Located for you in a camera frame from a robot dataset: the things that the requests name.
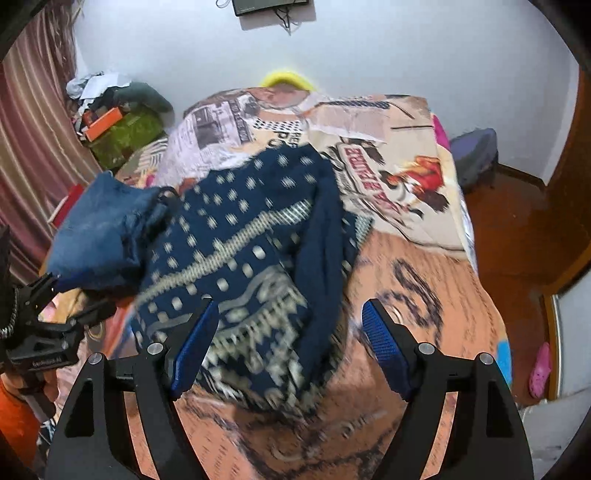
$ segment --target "pink slipper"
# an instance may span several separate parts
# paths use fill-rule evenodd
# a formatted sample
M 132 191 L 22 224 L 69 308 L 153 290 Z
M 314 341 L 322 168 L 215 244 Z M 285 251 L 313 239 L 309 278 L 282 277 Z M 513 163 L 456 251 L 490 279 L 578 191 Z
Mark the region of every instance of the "pink slipper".
M 534 369 L 530 373 L 530 395 L 541 399 L 544 396 L 546 382 L 552 371 L 552 361 L 550 359 L 550 344 L 544 344 L 538 350 L 538 357 L 535 361 Z

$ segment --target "curtain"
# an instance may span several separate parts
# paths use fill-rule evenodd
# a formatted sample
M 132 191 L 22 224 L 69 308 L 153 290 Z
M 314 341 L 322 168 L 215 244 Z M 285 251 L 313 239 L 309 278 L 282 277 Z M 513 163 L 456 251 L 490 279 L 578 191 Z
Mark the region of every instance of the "curtain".
M 70 122 L 71 3 L 49 2 L 0 64 L 0 224 L 11 228 L 11 272 L 23 283 L 36 278 L 49 250 L 55 206 L 100 172 Z

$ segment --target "printed bedsheet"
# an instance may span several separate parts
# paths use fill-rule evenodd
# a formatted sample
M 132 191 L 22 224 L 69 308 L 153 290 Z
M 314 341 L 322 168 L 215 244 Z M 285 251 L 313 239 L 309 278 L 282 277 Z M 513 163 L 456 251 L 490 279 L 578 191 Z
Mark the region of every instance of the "printed bedsheet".
M 318 410 L 303 419 L 251 413 L 198 387 L 183 395 L 177 411 L 212 479 L 371 478 L 405 409 L 361 331 L 361 307 L 373 297 L 419 342 L 466 358 L 492 353 L 510 381 L 505 326 L 468 260 L 453 159 L 436 140 L 424 99 L 332 99 L 285 86 L 222 92 L 191 107 L 167 144 L 149 145 L 119 177 L 139 187 L 183 190 L 265 148 L 306 143 L 332 163 L 345 208 L 375 219 L 344 292 L 344 359 Z M 81 358 L 99 349 L 110 357 L 132 355 L 126 318 L 133 308 L 91 331 Z M 78 369 L 59 372 L 61 403 Z M 139 464 L 157 478 L 134 398 L 127 400 Z M 448 394 L 423 477 L 441 465 L 455 401 Z

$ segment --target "folded blue fabric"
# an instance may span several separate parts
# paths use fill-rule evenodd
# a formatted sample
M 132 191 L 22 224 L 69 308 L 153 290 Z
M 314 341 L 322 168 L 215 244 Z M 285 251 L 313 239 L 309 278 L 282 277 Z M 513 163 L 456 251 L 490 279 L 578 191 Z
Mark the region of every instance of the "folded blue fabric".
M 145 256 L 171 216 L 162 189 L 136 189 L 97 176 L 56 233 L 47 271 L 61 275 L 59 291 L 139 286 Z
M 311 145 L 212 171 L 154 244 L 136 337 L 161 340 L 210 294 L 220 319 L 199 384 L 257 410 L 309 411 L 342 357 L 343 286 L 370 226 L 343 210 Z

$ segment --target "wooden floor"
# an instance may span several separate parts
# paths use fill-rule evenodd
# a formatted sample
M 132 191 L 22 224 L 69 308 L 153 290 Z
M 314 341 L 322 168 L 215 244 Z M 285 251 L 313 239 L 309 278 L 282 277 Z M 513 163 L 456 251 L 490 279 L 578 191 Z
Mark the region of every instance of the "wooden floor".
M 540 289 L 554 281 L 589 242 L 567 209 L 558 209 L 539 187 L 502 173 L 494 186 L 466 195 L 476 237 L 482 285 L 505 321 L 513 360 L 515 401 L 535 404 L 530 371 L 548 339 Z

